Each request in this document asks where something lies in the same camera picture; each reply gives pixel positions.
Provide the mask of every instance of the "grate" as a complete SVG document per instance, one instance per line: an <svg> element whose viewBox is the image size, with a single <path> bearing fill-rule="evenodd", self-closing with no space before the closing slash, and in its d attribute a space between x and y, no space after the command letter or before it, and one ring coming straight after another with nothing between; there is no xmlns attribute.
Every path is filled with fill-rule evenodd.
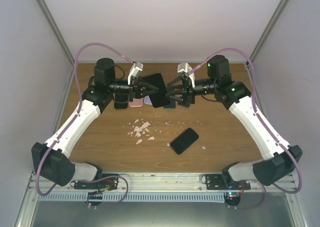
<svg viewBox="0 0 320 227"><path fill-rule="evenodd" d="M47 196L39 196L38 201L86 201L87 192L57 191ZM104 192L98 202L116 202L124 196L119 192ZM224 203L224 193L161 193L136 192L128 193L125 202L216 202Z"/></svg>

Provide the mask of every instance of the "smartphone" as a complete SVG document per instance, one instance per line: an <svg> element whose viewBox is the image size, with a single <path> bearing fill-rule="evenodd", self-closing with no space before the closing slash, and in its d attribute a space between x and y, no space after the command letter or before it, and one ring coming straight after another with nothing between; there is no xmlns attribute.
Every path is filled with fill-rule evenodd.
<svg viewBox="0 0 320 227"><path fill-rule="evenodd" d="M130 107L141 107L143 104L143 98L133 98L132 102L129 102Z"/></svg>
<svg viewBox="0 0 320 227"><path fill-rule="evenodd" d="M158 88L157 93L149 95L154 108L159 108L170 104L170 100L166 98L167 88L161 73L153 73L143 76L142 81Z"/></svg>
<svg viewBox="0 0 320 227"><path fill-rule="evenodd" d="M116 110L123 110L128 108L128 95L127 94L115 94L114 108Z"/></svg>
<svg viewBox="0 0 320 227"><path fill-rule="evenodd" d="M170 87L166 88L166 91L168 93L170 93L170 92L172 92L174 90L175 90L174 88L170 88ZM176 108L176 101L173 98L169 98L169 100L170 100L170 104L167 104L167 105L163 106L163 108L166 109L166 110L175 109Z"/></svg>
<svg viewBox="0 0 320 227"><path fill-rule="evenodd" d="M199 135L192 128L187 128L170 143L170 147L177 155L181 155L197 139L199 139Z"/></svg>
<svg viewBox="0 0 320 227"><path fill-rule="evenodd" d="M190 102L178 102L178 106L189 108Z"/></svg>
<svg viewBox="0 0 320 227"><path fill-rule="evenodd" d="M145 103L146 105L152 106L151 100L149 95L147 95L146 97L144 97L144 101L143 103Z"/></svg>

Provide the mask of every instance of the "metal base plate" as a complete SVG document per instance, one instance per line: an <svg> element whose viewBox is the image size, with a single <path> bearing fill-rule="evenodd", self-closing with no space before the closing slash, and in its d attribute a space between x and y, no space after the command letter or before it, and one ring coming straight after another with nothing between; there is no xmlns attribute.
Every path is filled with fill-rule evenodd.
<svg viewBox="0 0 320 227"><path fill-rule="evenodd" d="M227 188L224 181L222 180L222 174L205 174L205 184L207 190L242 190L242 186L239 182L235 182L230 185L230 188ZM250 183L242 182L244 190L250 190Z"/></svg>

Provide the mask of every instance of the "pink phone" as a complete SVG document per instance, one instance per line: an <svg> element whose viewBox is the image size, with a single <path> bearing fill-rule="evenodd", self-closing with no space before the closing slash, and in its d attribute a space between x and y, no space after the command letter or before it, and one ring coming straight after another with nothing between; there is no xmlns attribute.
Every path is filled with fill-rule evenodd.
<svg viewBox="0 0 320 227"><path fill-rule="evenodd" d="M133 98L132 102L129 102L130 107L141 107L143 104L144 98Z"/></svg>

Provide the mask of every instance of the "wooden table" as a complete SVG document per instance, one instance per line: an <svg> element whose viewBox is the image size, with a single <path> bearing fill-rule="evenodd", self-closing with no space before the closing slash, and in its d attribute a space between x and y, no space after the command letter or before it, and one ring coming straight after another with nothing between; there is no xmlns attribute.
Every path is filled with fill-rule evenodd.
<svg viewBox="0 0 320 227"><path fill-rule="evenodd" d="M119 64L128 74L130 64ZM95 64L78 66L81 90L87 88L88 80L94 75ZM143 75L160 72L165 83L177 77L176 63L149 63L144 65ZM250 87L243 64L231 64L233 80ZM196 78L207 78L206 67L195 73ZM79 97L73 80L64 115L64 122L74 111ZM70 156L73 162L90 162L104 171L113 172L220 172L234 162L261 159L256 144L241 123L221 103L209 102L200 96L190 108L176 109L142 107L114 109L111 102L81 136ZM131 136L133 126L149 122L150 136ZM199 139L181 155L177 155L167 143L186 128L193 128Z"/></svg>

